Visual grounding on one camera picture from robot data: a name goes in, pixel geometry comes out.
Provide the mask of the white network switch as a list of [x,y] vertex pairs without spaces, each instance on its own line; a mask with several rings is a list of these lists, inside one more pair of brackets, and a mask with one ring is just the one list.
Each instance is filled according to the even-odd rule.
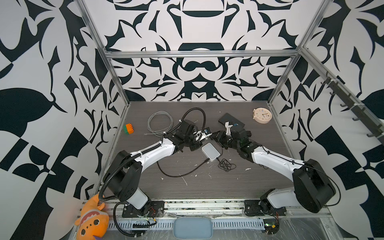
[[202,146],[202,152],[210,162],[213,162],[221,156],[220,152],[212,145],[212,143],[207,143]]

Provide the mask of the black power adapter with cable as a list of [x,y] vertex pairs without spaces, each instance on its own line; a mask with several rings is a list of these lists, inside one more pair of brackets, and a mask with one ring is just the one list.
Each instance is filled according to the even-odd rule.
[[235,164],[230,163],[229,160],[227,160],[225,158],[221,158],[221,156],[224,153],[224,148],[223,148],[223,146],[220,143],[217,143],[217,145],[221,149],[221,151],[219,153],[219,156],[216,158],[217,161],[219,162],[218,163],[219,169],[221,169],[221,170],[223,170],[225,172],[230,172],[230,171],[234,170],[237,166]]

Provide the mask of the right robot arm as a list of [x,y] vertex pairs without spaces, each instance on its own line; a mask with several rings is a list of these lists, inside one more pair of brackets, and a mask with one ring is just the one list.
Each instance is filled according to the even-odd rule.
[[226,130],[211,136],[224,149],[234,149],[239,156],[252,163],[273,170],[293,182],[291,188],[274,189],[267,193],[267,203],[275,209],[303,207],[311,213],[318,213],[337,190],[315,160],[296,160],[278,154],[250,139],[251,132],[243,126],[227,122]]

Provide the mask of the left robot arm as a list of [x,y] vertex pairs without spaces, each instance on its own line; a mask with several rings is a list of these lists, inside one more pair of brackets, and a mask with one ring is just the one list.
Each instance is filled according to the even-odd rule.
[[149,211],[151,199],[139,188],[141,174],[151,165],[188,147],[195,151],[212,135],[209,127],[198,130],[188,120],[183,120],[175,130],[166,133],[161,140],[142,150],[119,152],[108,168],[99,190],[99,201],[119,200],[130,204],[141,215]]

